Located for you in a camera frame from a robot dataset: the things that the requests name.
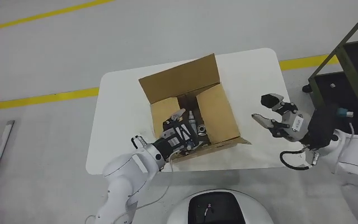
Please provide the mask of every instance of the table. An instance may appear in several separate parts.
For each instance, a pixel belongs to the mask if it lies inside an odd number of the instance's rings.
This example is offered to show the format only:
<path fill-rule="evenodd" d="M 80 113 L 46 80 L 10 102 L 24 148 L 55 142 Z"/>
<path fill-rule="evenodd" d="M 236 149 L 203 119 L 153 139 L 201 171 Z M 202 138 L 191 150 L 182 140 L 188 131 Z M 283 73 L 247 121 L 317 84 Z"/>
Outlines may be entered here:
<path fill-rule="evenodd" d="M 273 138 L 251 118 L 251 114 L 259 113 L 281 120 L 279 114 L 260 104 L 261 95 L 276 93 L 289 101 L 276 53 L 263 48 L 215 57 L 241 136 L 252 145 L 238 144 L 181 161 L 173 165 L 174 171 L 282 167 L 279 153 L 300 150 L 301 144 Z M 101 174 L 113 158 L 133 152 L 131 137 L 141 135 L 147 142 L 156 140 L 149 102 L 138 79 L 189 61 L 110 72 L 102 77 L 86 162 L 89 174 Z M 285 159 L 298 166 L 304 164 L 305 154 L 287 155 Z"/>

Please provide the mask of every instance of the open cardboard box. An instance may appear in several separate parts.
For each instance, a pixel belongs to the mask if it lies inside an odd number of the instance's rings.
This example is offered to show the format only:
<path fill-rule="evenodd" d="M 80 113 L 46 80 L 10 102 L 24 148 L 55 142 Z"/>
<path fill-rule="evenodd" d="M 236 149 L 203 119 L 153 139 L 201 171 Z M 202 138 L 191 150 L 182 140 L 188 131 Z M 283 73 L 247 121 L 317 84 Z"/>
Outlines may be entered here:
<path fill-rule="evenodd" d="M 230 103 L 220 83 L 214 54 L 141 78 L 139 83 L 150 102 L 156 138 L 163 132 L 163 122 L 180 110 L 179 99 L 183 96 L 196 98 L 199 107 L 195 117 L 199 115 L 203 120 L 211 145 L 198 148 L 176 160 L 187 160 L 238 143 L 250 144 L 240 137 Z"/>

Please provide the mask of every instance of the gray floor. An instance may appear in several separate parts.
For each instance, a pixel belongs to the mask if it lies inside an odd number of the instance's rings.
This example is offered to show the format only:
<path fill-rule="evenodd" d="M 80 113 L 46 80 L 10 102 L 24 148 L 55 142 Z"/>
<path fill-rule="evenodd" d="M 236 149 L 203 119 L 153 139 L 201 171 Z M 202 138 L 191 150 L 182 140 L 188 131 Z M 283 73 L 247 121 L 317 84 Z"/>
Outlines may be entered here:
<path fill-rule="evenodd" d="M 0 24 L 84 2 L 1 0 Z M 268 47 L 280 60 L 327 54 L 357 23 L 357 7 L 356 0 L 117 0 L 7 27 L 0 29 L 0 100 L 97 87 L 110 71 L 212 52 Z M 313 71 L 283 73 L 291 99 L 309 112 L 313 105 L 300 89 Z M 0 162 L 1 224 L 83 223 L 96 213 L 107 183 L 85 169 L 95 107 L 90 97 L 0 110 L 0 129 L 16 120 Z M 168 175 L 156 177 L 143 203 L 161 194 Z M 278 224 L 357 223 L 322 164 L 308 172 L 183 172 L 174 179 L 134 223 L 160 223 L 181 198 L 210 188 L 250 194 Z"/>

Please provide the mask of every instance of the yellow stripe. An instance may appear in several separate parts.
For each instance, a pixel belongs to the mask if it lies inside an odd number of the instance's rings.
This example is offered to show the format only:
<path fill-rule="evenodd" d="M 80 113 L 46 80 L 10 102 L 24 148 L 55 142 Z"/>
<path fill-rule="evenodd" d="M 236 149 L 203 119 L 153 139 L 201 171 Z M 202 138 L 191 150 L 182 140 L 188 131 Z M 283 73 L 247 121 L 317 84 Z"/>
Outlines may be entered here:
<path fill-rule="evenodd" d="M 281 71 L 319 66 L 327 57 L 328 54 L 313 56 L 308 58 L 282 60 L 280 61 Z M 329 60 L 327 64 L 338 64 L 338 63 L 339 61 L 337 57 L 333 56 L 333 58 Z"/>
<path fill-rule="evenodd" d="M 44 104 L 46 102 L 56 102 L 63 100 L 73 100 L 78 98 L 98 96 L 100 88 L 88 88 L 85 90 L 76 90 L 72 92 L 62 92 L 59 94 L 50 94 L 44 96 L 34 96 L 18 100 L 9 100 L 0 102 L 0 109 L 15 108 L 18 106 L 29 106 L 33 104 Z"/>
<path fill-rule="evenodd" d="M 79 4 L 77 6 L 70 6 L 70 7 L 67 7 L 67 8 L 62 8 L 60 10 L 55 10 L 55 11 L 52 11 L 52 12 L 46 12 L 46 13 L 38 14 L 38 15 L 35 15 L 35 16 L 30 16 L 28 18 L 21 18 L 21 19 L 15 20 L 15 21 L 0 24 L 0 29 L 4 28 L 4 27 L 7 27 L 7 26 L 15 26 L 17 24 L 22 24 L 24 22 L 30 22 L 30 21 L 33 21 L 33 20 L 39 20 L 41 18 L 46 18 L 46 17 L 50 17 L 50 16 L 56 16 L 56 15 L 59 15 L 59 14 L 73 12 L 73 11 L 80 10 L 80 9 L 83 9 L 83 8 L 88 8 L 88 7 L 96 6 L 96 5 L 99 5 L 99 4 L 104 4 L 104 3 L 107 3 L 107 2 L 113 2 L 113 1 L 114 0 L 94 0 L 93 2 L 87 2 L 87 3 L 84 3 L 84 4 Z"/>
<path fill-rule="evenodd" d="M 280 67 L 282 71 L 286 71 L 290 69 L 316 67 L 319 66 L 327 56 L 328 54 L 313 56 L 308 58 L 282 60 L 280 61 Z M 338 59 L 336 56 L 334 56 L 328 62 L 328 64 L 337 64 L 337 63 L 338 63 Z M 85 90 L 76 90 L 72 92 L 62 92 L 59 94 L 29 97 L 19 100 L 2 101 L 0 102 L 0 109 L 15 108 L 18 106 L 29 106 L 33 104 L 44 104 L 46 102 L 56 102 L 56 101 L 73 100 L 73 99 L 84 98 L 84 97 L 98 96 L 99 90 L 100 88 L 96 87 L 96 88 L 88 88 Z"/>

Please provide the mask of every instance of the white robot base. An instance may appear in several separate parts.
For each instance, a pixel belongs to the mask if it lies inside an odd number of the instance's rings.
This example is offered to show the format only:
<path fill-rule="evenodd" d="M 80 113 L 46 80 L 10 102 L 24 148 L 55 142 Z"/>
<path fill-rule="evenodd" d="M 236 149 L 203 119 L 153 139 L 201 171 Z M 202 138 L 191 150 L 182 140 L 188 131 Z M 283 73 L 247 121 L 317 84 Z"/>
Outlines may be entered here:
<path fill-rule="evenodd" d="M 167 224 L 274 224 L 257 200 L 235 190 L 214 189 L 193 194 L 175 205 Z"/>

